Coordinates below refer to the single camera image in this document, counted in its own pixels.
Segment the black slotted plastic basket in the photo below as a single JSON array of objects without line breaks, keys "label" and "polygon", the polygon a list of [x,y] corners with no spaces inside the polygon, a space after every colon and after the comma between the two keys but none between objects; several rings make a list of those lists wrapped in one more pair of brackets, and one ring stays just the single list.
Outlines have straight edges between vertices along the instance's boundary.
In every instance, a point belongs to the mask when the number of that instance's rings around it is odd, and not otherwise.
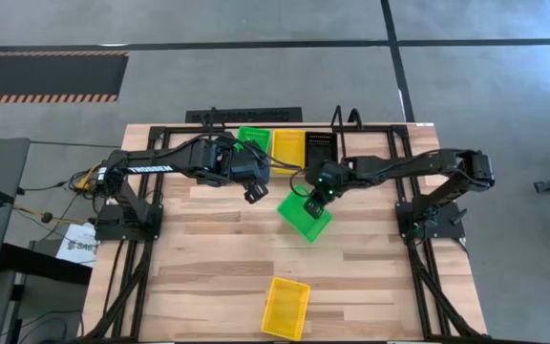
[{"label": "black slotted plastic basket", "polygon": [[322,161],[338,162],[338,139],[334,133],[305,133],[305,167],[310,168]]}]

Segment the yellow slotted plastic basket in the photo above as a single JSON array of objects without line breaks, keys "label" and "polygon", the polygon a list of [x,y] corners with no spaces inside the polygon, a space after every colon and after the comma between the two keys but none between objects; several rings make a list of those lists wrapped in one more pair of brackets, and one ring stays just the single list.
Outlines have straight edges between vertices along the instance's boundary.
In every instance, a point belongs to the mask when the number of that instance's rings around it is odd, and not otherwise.
[{"label": "yellow slotted plastic basket", "polygon": [[310,286],[274,277],[267,295],[261,331],[292,341],[303,336]]},{"label": "yellow slotted plastic basket", "polygon": [[278,161],[304,168],[305,145],[305,131],[277,129],[273,131],[271,156]]}]

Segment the green slotted plastic basket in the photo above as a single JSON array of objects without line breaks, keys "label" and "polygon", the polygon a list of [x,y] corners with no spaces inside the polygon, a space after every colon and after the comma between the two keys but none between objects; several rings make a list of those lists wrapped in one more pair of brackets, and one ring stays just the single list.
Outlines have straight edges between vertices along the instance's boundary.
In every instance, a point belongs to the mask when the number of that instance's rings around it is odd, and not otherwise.
[{"label": "green slotted plastic basket", "polygon": [[249,126],[241,126],[238,130],[237,139],[243,142],[255,141],[266,153],[269,152],[271,142],[271,131]]},{"label": "green slotted plastic basket", "polygon": [[304,204],[309,198],[309,192],[297,184],[288,196],[278,206],[278,213],[294,227],[308,242],[313,243],[323,229],[329,224],[331,214],[324,210],[319,219],[315,219],[304,210]]}]

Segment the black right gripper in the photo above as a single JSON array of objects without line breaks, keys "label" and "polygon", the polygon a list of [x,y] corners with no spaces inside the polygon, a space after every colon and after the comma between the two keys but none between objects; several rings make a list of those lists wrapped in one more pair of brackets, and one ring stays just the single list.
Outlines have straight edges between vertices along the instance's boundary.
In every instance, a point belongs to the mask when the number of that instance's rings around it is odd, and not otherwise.
[{"label": "black right gripper", "polygon": [[311,166],[306,174],[306,182],[312,186],[309,198],[304,204],[304,210],[319,219],[324,212],[324,204],[328,204],[341,194],[343,179],[347,169],[332,161],[323,161]]}]

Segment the white printed paper sheet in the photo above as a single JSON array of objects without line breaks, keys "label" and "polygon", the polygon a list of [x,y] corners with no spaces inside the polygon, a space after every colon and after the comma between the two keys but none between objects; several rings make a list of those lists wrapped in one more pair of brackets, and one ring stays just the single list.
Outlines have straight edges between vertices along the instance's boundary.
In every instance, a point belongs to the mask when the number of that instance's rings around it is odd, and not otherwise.
[{"label": "white printed paper sheet", "polygon": [[96,250],[95,229],[92,225],[69,225],[55,257],[92,268]]}]

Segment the black bench board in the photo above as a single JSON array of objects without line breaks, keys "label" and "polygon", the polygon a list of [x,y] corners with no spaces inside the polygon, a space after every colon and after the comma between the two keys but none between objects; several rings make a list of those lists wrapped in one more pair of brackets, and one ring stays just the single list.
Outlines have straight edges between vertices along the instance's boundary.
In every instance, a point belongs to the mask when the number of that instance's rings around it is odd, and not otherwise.
[{"label": "black bench board", "polygon": [[4,270],[77,285],[88,285],[92,275],[90,267],[7,243],[0,249],[0,271]]}]

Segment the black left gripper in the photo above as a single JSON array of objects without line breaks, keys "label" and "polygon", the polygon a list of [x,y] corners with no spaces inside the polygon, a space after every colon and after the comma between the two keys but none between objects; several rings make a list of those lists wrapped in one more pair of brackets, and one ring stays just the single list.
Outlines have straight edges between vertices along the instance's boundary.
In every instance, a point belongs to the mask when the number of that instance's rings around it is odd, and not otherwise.
[{"label": "black left gripper", "polygon": [[255,204],[268,194],[265,184],[270,180],[270,167],[266,152],[256,143],[249,142],[243,149],[235,148],[230,161],[230,179],[234,183],[249,185],[244,198],[249,204]]}]

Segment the black orange-striped floor mat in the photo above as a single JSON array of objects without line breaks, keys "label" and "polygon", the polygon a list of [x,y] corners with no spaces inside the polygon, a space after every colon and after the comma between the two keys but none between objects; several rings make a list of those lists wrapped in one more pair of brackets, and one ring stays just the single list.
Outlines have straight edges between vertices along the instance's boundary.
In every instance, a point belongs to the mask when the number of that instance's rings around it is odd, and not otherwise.
[{"label": "black orange-striped floor mat", "polygon": [[127,52],[1,52],[0,103],[118,99]]}]

